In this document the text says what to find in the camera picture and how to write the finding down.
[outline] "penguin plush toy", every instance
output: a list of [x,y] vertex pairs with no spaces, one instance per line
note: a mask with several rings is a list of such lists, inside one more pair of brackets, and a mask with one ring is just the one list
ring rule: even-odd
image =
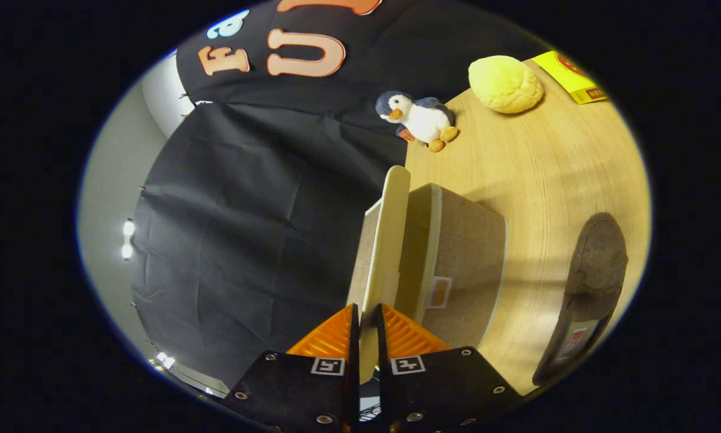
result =
[[385,91],[376,100],[376,112],[383,120],[399,123],[397,134],[404,129],[424,142],[430,152],[439,152],[459,134],[453,126],[454,115],[437,98],[414,101],[402,91]]

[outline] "orange gripper pad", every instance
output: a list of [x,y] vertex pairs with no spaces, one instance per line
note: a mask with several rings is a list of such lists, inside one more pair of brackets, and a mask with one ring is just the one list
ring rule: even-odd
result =
[[430,334],[420,324],[407,318],[398,310],[382,304],[385,335],[387,335],[387,356],[407,357],[432,352],[448,351],[451,348],[440,338]]
[[343,357],[349,361],[349,327],[352,326],[352,304],[306,334],[286,353],[309,357]]

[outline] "table surface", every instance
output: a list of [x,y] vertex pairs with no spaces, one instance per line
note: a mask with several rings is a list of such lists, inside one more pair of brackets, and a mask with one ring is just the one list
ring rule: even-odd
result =
[[450,189],[507,219],[505,271],[494,315],[478,349],[522,395],[558,320],[577,238],[595,213],[614,216],[627,245],[627,273],[612,331],[635,294],[651,243],[651,198],[635,139],[610,101],[578,105],[544,69],[524,62],[545,95],[505,115],[472,90],[446,104],[459,135],[439,153],[409,145],[411,190]]

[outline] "brown slipper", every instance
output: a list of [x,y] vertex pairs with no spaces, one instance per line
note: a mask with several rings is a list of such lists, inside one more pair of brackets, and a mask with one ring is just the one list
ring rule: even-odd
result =
[[609,323],[625,279],[627,248],[608,213],[593,215],[574,250],[563,305],[533,383],[541,385],[572,365]]

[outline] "yellow box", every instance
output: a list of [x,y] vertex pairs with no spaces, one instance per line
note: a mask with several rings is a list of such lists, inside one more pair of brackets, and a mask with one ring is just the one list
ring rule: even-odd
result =
[[577,68],[570,60],[555,51],[549,51],[532,58],[533,61],[542,67],[553,77],[569,95],[577,101],[577,104],[601,101],[607,96],[592,82],[588,76]]

